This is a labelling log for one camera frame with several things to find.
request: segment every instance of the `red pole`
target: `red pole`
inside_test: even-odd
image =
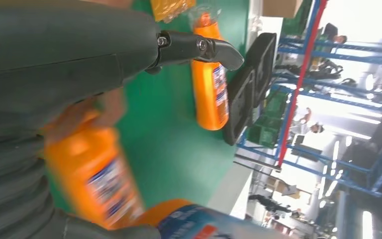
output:
[[[311,52],[314,48],[314,42],[315,42],[315,39],[317,37],[318,26],[320,24],[320,19],[321,19],[321,16],[323,15],[324,9],[326,8],[326,4],[327,4],[327,0],[321,0],[320,8],[318,9],[318,13],[315,16],[314,26],[312,27],[312,32],[311,32],[311,35],[310,35],[310,38],[308,41],[307,49],[305,50],[305,57],[304,57],[304,61],[302,63],[301,72],[299,74],[298,83],[296,84],[296,89],[293,91],[293,100],[290,103],[289,117],[288,117],[287,122],[286,122],[284,138],[283,138],[282,144],[281,144],[281,153],[279,155],[279,163],[278,163],[279,167],[282,166],[282,163],[283,163],[283,160],[284,160],[284,157],[286,154],[287,137],[289,135],[290,124],[292,123],[292,120],[293,120],[292,116],[294,115],[295,108],[296,108],[296,98],[299,95],[299,89],[301,88],[302,82],[304,81],[305,72],[307,70],[308,63],[311,59]]]

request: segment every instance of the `green table surface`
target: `green table surface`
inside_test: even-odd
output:
[[[244,54],[249,0],[210,2],[221,9],[223,38]],[[151,14],[148,0],[136,0],[134,8]],[[186,14],[160,26],[191,32]],[[141,73],[125,91],[128,111],[116,128],[145,205],[174,198],[206,205],[232,165],[235,147],[223,141],[221,130],[197,124],[190,65],[167,66],[158,75]],[[51,180],[51,186],[56,205],[70,211],[58,184]]]

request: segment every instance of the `blue metal shelf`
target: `blue metal shelf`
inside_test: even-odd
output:
[[[290,39],[290,38],[281,38],[280,39],[280,47],[279,47],[279,52],[287,52],[287,53],[296,53],[296,54],[304,54],[307,50],[309,38],[312,34],[312,30],[314,25],[318,25],[319,17],[321,17],[322,11],[325,8],[325,2],[326,0],[315,0],[314,6],[312,8],[312,17],[309,20],[308,24],[308,30],[307,30],[307,36],[304,40],[300,39]],[[349,49],[349,50],[359,50],[359,51],[369,51],[369,52],[377,52],[377,53],[382,53],[382,48],[380,47],[366,47],[366,46],[357,46],[357,45],[349,45],[349,44],[336,44],[336,43],[331,43],[331,42],[324,42],[324,41],[316,41],[315,45],[318,46],[328,46],[328,47],[333,47],[333,48],[341,48],[341,49]],[[342,55],[342,54],[332,54],[332,53],[325,53],[325,52],[318,52],[318,51],[312,51],[311,56],[314,57],[326,57],[326,58],[334,58],[334,59],[345,59],[345,60],[351,60],[351,61],[359,61],[359,62],[366,62],[366,63],[374,63],[374,64],[382,64],[382,56],[371,56],[371,57],[358,57],[358,56],[351,56],[351,55]],[[311,84],[311,85],[320,85],[320,86],[325,86],[325,87],[331,87],[335,89],[341,89],[344,91],[347,91],[351,94],[354,95],[361,95],[361,94],[374,94],[377,96],[382,97],[382,92],[375,92],[375,91],[367,91],[364,89],[359,89],[359,88],[354,88],[354,87],[349,87],[349,86],[344,86],[344,85],[337,85],[333,83],[328,83],[328,82],[322,82],[322,81],[317,81],[314,79],[299,79],[298,77],[291,75],[291,74],[273,74],[272,77],[278,77],[281,78],[280,80],[274,81],[274,84],[271,86],[271,89],[274,90],[280,90],[283,92],[287,93],[293,93],[291,95],[290,101],[294,104],[296,102],[295,96],[298,94],[305,95],[305,96],[310,96],[310,97],[315,97],[319,99],[324,99],[328,101],[333,101],[333,102],[338,102],[338,103],[343,103],[343,104],[348,104],[352,106],[357,106],[357,107],[362,107],[365,109],[373,110],[373,111],[380,111],[382,112],[382,102],[378,103],[376,102],[376,105],[368,105],[368,104],[362,104],[362,103],[357,103],[354,101],[349,101],[349,100],[343,100],[343,99],[338,99],[331,97],[329,95],[325,94],[319,94],[319,93],[312,93],[309,90],[306,89],[299,89],[301,85],[301,80],[303,80],[302,84]],[[297,87],[295,90],[292,90],[286,86],[280,85],[284,83],[291,83],[291,84],[297,84]],[[241,136],[241,139],[237,146],[239,148],[245,149],[247,151],[256,153],[260,156],[266,157],[273,159],[278,162],[278,165],[280,166],[281,160],[283,159],[283,155],[286,152],[288,148],[292,150],[297,150],[303,153],[307,153],[310,155],[315,156],[319,162],[321,162],[324,165],[331,165],[332,162],[336,162],[337,165],[340,165],[341,167],[344,167],[345,174],[349,174],[351,172],[358,172],[362,173],[363,175],[366,176],[367,183],[366,186],[360,185],[356,183],[355,181],[351,180],[350,177],[347,177],[346,175],[342,176],[340,179],[336,179],[335,176],[331,176],[329,174],[323,174],[323,172],[319,172],[317,170],[313,170],[311,168],[304,167],[302,165],[298,164],[299,157],[297,158],[296,162],[290,162],[288,160],[283,160],[284,164],[291,165],[293,167],[305,170],[307,172],[313,173],[315,175],[325,177],[329,180],[332,181],[338,181],[339,183],[368,193],[370,195],[374,195],[376,197],[381,196],[382,194],[379,192],[380,187],[382,186],[382,151],[379,153],[379,156],[373,165],[371,169],[359,167],[357,165],[354,165],[352,163],[347,162],[346,160],[343,159],[338,159],[338,160],[332,160],[330,157],[326,157],[323,155],[319,155],[317,153],[311,152],[309,150],[295,147],[292,145],[286,144],[287,138],[285,138],[286,135],[286,125],[288,123],[289,117],[293,115],[293,112],[291,112],[292,107],[287,107],[285,110],[285,115],[283,119],[283,124],[282,128],[280,131],[279,139],[278,139],[278,144],[275,148],[274,154],[268,154],[265,152],[262,152],[264,148],[262,146],[247,146],[246,145],[246,133],[244,133]]]

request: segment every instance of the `metal screw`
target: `metal screw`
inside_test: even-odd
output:
[[[200,51],[205,51],[207,49],[207,43],[202,39],[197,41],[197,46],[200,49]]]
[[[157,44],[159,46],[166,46],[168,44],[168,39],[164,36],[161,36],[161,37],[157,38]]]

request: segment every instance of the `bottle label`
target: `bottle label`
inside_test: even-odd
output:
[[[161,239],[281,239],[266,228],[199,205],[177,209],[157,226]]]
[[[133,218],[142,213],[129,181],[132,179],[125,170],[119,158],[116,158],[88,181],[88,187],[96,202],[105,211],[109,224],[115,223],[130,210],[133,210]]]
[[[223,66],[219,66],[213,70],[213,81],[216,93],[217,113],[219,120],[223,121],[229,115],[226,72]]]

